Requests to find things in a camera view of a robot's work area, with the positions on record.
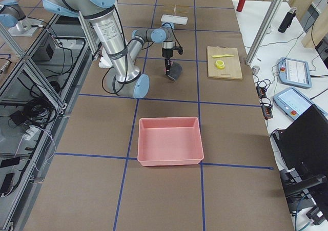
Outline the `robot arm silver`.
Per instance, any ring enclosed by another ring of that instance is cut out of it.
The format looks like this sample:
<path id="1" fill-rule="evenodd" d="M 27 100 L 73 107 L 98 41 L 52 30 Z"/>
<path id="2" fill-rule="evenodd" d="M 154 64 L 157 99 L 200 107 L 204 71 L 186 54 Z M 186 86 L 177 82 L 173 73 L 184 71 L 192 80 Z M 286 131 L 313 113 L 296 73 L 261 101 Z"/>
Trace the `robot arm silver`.
<path id="1" fill-rule="evenodd" d="M 1 1 L 1 24 L 12 36 L 32 37 L 36 31 L 16 0 Z"/>
<path id="2" fill-rule="evenodd" d="M 134 62 L 145 43 L 161 43 L 165 59 L 165 74 L 176 81 L 182 72 L 180 64 L 171 61 L 173 52 L 183 53 L 174 35 L 173 24 L 163 23 L 157 29 L 138 29 L 133 32 L 129 43 L 122 29 L 121 20 L 115 5 L 116 0 L 43 0 L 46 10 L 67 16 L 81 15 L 91 23 L 111 67 L 102 82 L 105 91 L 117 95 L 140 99 L 146 96 L 150 81 Z"/>

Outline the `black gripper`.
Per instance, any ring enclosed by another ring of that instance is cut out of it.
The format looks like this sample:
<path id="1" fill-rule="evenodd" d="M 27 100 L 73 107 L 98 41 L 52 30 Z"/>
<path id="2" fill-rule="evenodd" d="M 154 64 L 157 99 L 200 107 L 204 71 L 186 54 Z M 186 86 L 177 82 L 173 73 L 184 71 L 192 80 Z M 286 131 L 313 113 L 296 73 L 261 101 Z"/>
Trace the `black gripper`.
<path id="1" fill-rule="evenodd" d="M 171 58 L 173 57 L 174 48 L 162 48 L 162 57 L 165 59 L 166 75 L 170 74 Z"/>

